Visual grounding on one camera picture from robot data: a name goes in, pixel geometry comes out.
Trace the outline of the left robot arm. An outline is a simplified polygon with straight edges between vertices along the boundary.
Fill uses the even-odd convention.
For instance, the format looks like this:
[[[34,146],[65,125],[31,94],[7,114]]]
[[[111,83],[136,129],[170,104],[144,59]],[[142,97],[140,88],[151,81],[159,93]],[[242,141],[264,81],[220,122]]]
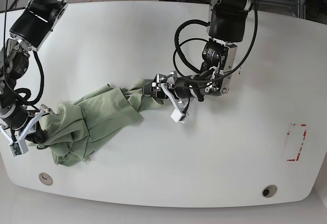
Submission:
[[[153,81],[142,88],[142,94],[152,98],[167,99],[168,93],[174,99],[196,98],[199,102],[206,95],[220,96],[228,92],[231,76],[241,65],[233,67],[237,43],[243,40],[245,22],[254,0],[211,0],[208,21],[192,19],[181,24],[175,32],[173,56],[179,56],[182,63],[194,72],[186,76],[176,68],[167,76],[156,75]],[[184,55],[179,41],[181,31],[192,24],[207,28],[209,39],[202,50],[200,68],[192,65]]]

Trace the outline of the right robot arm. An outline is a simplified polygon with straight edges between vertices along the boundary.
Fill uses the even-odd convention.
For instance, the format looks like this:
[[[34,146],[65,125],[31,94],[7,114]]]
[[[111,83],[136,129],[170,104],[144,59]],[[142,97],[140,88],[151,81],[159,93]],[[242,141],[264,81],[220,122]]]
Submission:
[[[23,14],[10,29],[10,38],[3,40],[1,50],[1,119],[15,133],[22,134],[40,111],[36,104],[44,91],[44,72],[38,50],[67,8],[67,0],[29,0]],[[27,88],[16,89],[16,81],[29,67],[33,54],[40,72],[40,88],[34,100]]]

